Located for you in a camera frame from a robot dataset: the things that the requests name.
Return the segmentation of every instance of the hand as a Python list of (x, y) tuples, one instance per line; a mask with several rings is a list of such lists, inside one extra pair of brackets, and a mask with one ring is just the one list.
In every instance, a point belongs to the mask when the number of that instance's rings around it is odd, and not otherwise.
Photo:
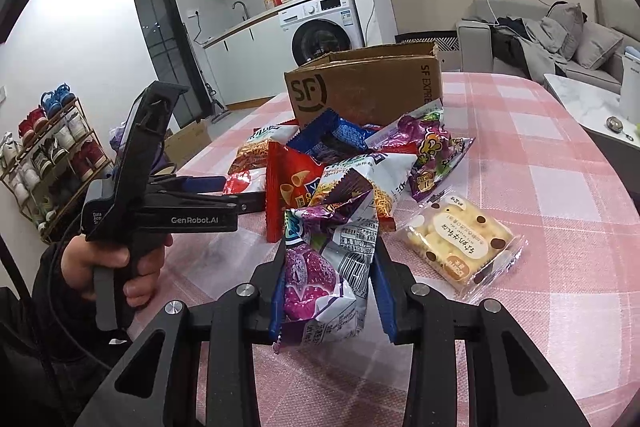
[[(170, 247), (174, 238), (166, 236), (164, 247)], [(160, 269), (164, 266), (164, 247), (156, 248), (138, 261), (135, 279), (124, 285), (124, 295), (132, 308), (144, 306), (153, 296), (158, 283)], [(87, 242), (84, 235), (74, 237), (62, 254), (60, 268), (62, 277), (70, 288), (78, 291), (84, 299), (95, 300), (94, 266), (124, 268), (129, 264), (129, 250), (123, 245)]]

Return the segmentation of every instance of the faucet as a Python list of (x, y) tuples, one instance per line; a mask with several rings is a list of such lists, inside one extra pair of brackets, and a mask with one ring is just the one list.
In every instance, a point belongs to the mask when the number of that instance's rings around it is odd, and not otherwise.
[(236, 2), (234, 3), (234, 5), (231, 7), (231, 9), (232, 9), (232, 10), (235, 10), (235, 9), (236, 9), (236, 6), (238, 6), (239, 4), (241, 4), (241, 5), (242, 5), (242, 8), (244, 8), (244, 15), (246, 16), (246, 17), (244, 17), (244, 16), (243, 16), (243, 17), (242, 17), (242, 20), (243, 20), (243, 21), (247, 21), (247, 20), (249, 20), (249, 11), (248, 11), (248, 10), (247, 10), (247, 8), (246, 8), (246, 4), (244, 4), (242, 1), (236, 1)]

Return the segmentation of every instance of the kitchen counter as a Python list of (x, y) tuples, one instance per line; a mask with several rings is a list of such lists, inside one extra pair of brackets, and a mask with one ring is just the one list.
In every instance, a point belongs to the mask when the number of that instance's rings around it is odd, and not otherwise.
[(253, 26), (255, 23), (258, 23), (270, 17), (276, 16), (282, 10), (286, 10), (292, 6), (296, 6), (297, 4), (301, 4), (306, 1), (311, 1), (311, 0), (293, 0), (291, 2), (287, 2), (286, 4), (281, 4), (280, 6), (276, 6), (275, 8), (271, 8), (270, 10), (264, 11), (259, 15), (256, 15), (255, 17), (251, 17), (250, 19), (245, 20), (244, 22), (234, 26), (233, 28), (227, 30), (222, 35), (207, 39), (207, 41), (204, 42), (202, 47), (203, 49), (206, 50), (207, 48), (209, 48), (210, 46), (213, 46), (214, 44), (217, 44), (221, 40), (226, 39), (235, 33), (241, 32), (242, 30), (244, 30), (245, 28), (248, 28), (249, 26)]

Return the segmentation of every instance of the washing machine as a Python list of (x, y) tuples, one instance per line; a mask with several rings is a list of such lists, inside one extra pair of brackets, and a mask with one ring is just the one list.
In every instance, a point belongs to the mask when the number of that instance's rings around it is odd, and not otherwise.
[(279, 16), (299, 66), (329, 52), (364, 47), (353, 0), (310, 0), (282, 10)]

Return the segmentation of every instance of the red sneaker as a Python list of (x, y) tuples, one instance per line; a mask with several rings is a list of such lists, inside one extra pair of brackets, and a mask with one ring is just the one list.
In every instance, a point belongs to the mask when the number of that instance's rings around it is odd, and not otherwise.
[(79, 151), (73, 157), (71, 167), (83, 182), (87, 181), (94, 174), (94, 170), (91, 168), (91, 165), (89, 165), (82, 151)]
[(26, 149), (30, 146), (33, 139), (36, 137), (36, 132), (33, 130), (33, 125), (29, 117), (26, 120), (22, 120), (18, 126), (18, 136), (22, 138), (22, 146)]
[(93, 140), (84, 142), (82, 144), (82, 148), (80, 149), (80, 152), (84, 155), (87, 161), (91, 163), (91, 165), (93, 165), (94, 168), (96, 169), (99, 169), (105, 163), (107, 163), (107, 156), (104, 155), (104, 152), (102, 152), (102, 149), (100, 149), (98, 144)]
[(29, 120), (31, 126), (33, 127), (33, 130), (36, 133), (39, 133), (49, 121), (47, 120), (47, 117), (41, 107), (37, 107), (33, 111), (31, 111), (29, 113), (29, 116), (27, 117), (27, 120)]

